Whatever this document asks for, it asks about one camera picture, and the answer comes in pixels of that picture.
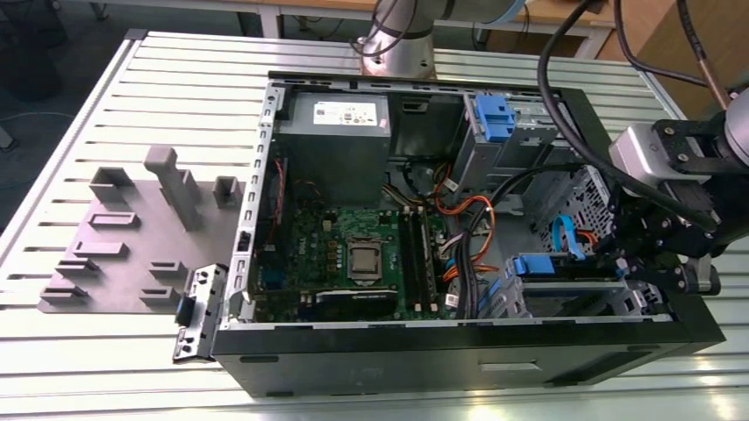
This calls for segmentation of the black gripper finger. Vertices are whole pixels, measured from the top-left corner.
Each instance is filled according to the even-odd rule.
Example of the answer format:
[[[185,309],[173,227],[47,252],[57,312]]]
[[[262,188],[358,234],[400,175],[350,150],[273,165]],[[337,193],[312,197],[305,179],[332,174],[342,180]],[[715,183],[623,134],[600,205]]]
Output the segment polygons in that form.
[[[628,280],[645,282],[664,290],[703,290],[704,282],[699,278],[695,263],[676,263],[659,268],[643,259],[620,257],[616,261]]]
[[[664,253],[704,256],[704,230],[649,200],[625,191],[612,194],[609,233],[595,246],[599,254],[652,259]]]

